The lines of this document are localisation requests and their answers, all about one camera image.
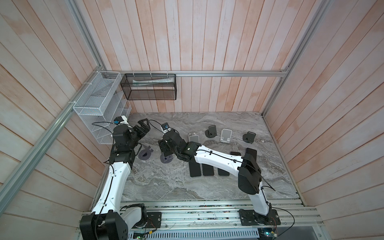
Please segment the black phone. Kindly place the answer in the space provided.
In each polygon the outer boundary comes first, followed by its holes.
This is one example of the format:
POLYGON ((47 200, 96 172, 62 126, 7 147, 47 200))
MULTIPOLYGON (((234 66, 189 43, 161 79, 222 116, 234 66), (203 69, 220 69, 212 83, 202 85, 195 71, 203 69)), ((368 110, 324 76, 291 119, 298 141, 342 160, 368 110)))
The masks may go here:
POLYGON ((159 147, 160 147, 162 154, 164 154, 165 156, 169 156, 169 155, 173 154, 171 148, 167 144, 167 141, 160 140, 160 141, 158 141, 158 144, 159 144, 159 147))
POLYGON ((197 163, 195 160, 191 160, 189 162, 189 171, 190 171, 190 177, 200 177, 202 175, 201 172, 201 165, 197 163))

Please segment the purple-edged phone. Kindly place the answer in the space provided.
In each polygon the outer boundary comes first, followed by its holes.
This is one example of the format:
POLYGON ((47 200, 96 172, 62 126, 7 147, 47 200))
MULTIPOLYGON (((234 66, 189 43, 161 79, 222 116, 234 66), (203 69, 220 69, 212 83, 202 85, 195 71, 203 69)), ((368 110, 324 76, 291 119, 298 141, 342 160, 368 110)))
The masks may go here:
POLYGON ((214 171, 213 166, 202 164, 202 170, 203 170, 204 176, 214 176, 215 175, 215 171, 214 171))

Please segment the teal-edged phone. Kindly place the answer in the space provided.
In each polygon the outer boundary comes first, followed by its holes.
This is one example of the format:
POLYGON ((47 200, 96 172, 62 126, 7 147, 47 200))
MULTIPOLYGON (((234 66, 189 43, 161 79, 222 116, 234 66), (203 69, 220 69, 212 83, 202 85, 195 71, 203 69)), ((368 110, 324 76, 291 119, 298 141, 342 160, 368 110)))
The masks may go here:
POLYGON ((218 175, 219 175, 219 176, 229 176, 230 173, 227 172, 227 171, 225 171, 225 170, 222 170, 222 169, 219 169, 219 168, 218 168, 218 175))

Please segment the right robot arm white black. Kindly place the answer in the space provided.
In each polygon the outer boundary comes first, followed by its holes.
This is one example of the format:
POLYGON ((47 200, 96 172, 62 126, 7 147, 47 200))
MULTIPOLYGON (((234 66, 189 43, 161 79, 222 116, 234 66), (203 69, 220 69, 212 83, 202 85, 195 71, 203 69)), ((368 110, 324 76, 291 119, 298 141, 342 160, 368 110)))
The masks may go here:
POLYGON ((158 144, 166 157, 174 154, 179 160, 209 165, 237 177, 238 188, 249 195, 254 212, 259 216, 270 213, 272 207, 263 193, 262 171, 256 161, 256 150, 247 148, 244 156, 229 155, 196 142, 186 142, 175 130, 166 132, 158 144))

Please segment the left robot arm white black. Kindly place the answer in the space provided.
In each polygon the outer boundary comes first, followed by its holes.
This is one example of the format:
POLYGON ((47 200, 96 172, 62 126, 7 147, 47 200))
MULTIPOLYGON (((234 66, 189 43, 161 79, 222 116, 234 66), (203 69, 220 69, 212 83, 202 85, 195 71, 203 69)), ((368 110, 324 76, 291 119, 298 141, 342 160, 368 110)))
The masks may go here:
POLYGON ((132 127, 126 117, 120 116, 115 124, 103 190, 91 213, 80 220, 84 240, 126 240, 133 227, 145 228, 148 223, 144 204, 121 207, 121 199, 136 158, 135 148, 151 129, 149 120, 140 120, 132 127))

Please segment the white stand back centre-left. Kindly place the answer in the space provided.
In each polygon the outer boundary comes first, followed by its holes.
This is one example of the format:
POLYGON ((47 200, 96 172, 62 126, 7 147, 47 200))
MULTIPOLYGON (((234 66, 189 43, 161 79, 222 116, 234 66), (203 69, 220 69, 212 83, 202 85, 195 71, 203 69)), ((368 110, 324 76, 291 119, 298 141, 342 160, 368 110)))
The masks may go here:
POLYGON ((189 141, 195 142, 195 143, 200 143, 200 137, 196 133, 190 133, 189 134, 189 141))

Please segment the round grey stand centre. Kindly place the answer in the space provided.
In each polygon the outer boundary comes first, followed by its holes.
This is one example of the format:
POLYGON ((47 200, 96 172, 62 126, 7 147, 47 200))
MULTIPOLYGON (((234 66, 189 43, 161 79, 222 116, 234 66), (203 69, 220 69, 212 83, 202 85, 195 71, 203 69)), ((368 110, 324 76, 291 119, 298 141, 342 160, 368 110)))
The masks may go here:
POLYGON ((216 137, 217 136, 216 125, 209 126, 208 129, 205 131, 205 136, 210 139, 216 137))

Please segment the white stand back right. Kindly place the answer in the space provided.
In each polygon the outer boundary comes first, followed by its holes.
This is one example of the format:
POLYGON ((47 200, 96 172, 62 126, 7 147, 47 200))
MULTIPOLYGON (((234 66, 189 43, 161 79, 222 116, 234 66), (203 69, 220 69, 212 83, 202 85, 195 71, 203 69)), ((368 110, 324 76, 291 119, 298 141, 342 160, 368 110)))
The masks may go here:
POLYGON ((230 143, 231 142, 232 133, 233 133, 232 130, 223 129, 221 131, 220 141, 222 143, 230 143))

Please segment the green circuit board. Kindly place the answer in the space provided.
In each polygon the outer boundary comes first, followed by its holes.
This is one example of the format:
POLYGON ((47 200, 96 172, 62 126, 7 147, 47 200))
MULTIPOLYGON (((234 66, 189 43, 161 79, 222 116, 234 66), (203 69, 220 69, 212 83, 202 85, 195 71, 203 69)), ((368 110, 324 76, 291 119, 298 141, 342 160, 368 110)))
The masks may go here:
POLYGON ((259 240, 275 240, 277 238, 277 234, 266 229, 260 229, 259 236, 259 240))

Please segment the aluminium frame rail back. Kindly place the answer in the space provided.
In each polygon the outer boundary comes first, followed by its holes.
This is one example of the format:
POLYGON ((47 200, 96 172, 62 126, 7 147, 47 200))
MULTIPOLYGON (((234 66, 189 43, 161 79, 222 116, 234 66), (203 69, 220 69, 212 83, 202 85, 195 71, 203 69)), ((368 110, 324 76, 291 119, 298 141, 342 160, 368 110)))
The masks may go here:
POLYGON ((212 70, 212 71, 105 71, 132 75, 176 75, 177 77, 285 77, 288 73, 282 70, 212 70))

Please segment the aluminium frame rail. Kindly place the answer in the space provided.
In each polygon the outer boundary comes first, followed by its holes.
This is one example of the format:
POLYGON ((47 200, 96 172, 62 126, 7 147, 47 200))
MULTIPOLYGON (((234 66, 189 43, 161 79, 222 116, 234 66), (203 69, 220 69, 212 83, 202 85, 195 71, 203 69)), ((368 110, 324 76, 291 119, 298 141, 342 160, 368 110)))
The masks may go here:
POLYGON ((212 70, 212 71, 105 71, 132 75, 176 75, 177 77, 285 77, 288 73, 282 70, 212 70))
POLYGON ((26 183, 32 172, 42 160, 52 146, 58 135, 64 129, 74 113, 74 105, 79 101, 80 96, 85 92, 87 87, 92 83, 94 77, 105 68, 103 66, 96 67, 82 84, 80 89, 75 93, 72 99, 66 104, 58 117, 51 123, 48 129, 38 139, 36 144, 28 151, 16 169, 7 178, 1 187, 1 215, 3 215, 16 197, 21 187, 26 183))

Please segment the aluminium frame rail left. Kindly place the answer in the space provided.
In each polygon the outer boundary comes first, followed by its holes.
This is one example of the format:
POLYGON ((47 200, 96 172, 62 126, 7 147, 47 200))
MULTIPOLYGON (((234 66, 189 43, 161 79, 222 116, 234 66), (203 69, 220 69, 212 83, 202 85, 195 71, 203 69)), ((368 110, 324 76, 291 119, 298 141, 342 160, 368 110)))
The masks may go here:
POLYGON ((82 84, 80 89, 75 93, 72 99, 66 104, 58 117, 51 123, 48 129, 38 139, 36 144, 28 151, 16 169, 7 178, 1 187, 1 215, 3 215, 16 197, 21 187, 26 183, 32 172, 42 160, 52 146, 58 135, 64 129, 74 113, 74 105, 79 101, 80 96, 85 92, 87 87, 92 83, 94 77, 105 68, 103 66, 96 67, 82 84))

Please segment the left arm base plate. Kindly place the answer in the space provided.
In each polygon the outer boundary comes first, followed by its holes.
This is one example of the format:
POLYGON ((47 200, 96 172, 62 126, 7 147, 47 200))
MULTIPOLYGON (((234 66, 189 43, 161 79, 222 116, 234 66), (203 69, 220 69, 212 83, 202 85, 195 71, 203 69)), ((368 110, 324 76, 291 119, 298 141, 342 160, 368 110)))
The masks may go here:
POLYGON ((149 212, 143 215, 143 224, 141 228, 154 228, 158 229, 162 224, 161 212, 149 212))

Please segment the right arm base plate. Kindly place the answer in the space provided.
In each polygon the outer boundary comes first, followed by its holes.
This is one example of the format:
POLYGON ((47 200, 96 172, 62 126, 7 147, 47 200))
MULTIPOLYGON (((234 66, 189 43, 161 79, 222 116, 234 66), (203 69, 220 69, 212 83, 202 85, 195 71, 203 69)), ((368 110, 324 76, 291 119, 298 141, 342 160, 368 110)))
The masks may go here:
POLYGON ((277 226, 281 224, 280 217, 275 209, 270 210, 266 216, 260 215, 254 210, 240 209, 239 216, 242 226, 277 226))

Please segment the aluminium frame post right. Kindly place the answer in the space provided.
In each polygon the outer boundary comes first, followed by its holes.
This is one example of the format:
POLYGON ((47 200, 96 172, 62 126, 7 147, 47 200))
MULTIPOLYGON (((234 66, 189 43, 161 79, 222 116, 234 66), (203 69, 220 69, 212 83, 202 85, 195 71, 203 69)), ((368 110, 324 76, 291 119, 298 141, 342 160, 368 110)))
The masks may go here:
POLYGON ((273 88, 271 88, 272 92, 269 93, 267 97, 267 102, 263 107, 263 111, 261 113, 263 118, 265 118, 268 115, 268 112, 270 111, 272 105, 274 104, 276 98, 278 97, 286 80, 288 79, 288 77, 296 67, 301 56, 304 54, 304 51, 308 47, 311 39, 315 35, 317 29, 321 25, 321 22, 323 21, 325 15, 329 11, 329 8, 332 6, 333 3, 334 1, 320 1, 320 4, 316 12, 314 13, 311 21, 309 22, 309 25, 306 27, 306 31, 304 32, 295 51, 293 52, 292 57, 289 59, 290 61, 288 62, 286 68, 283 70, 284 75, 280 77, 279 80, 273 85, 273 88))

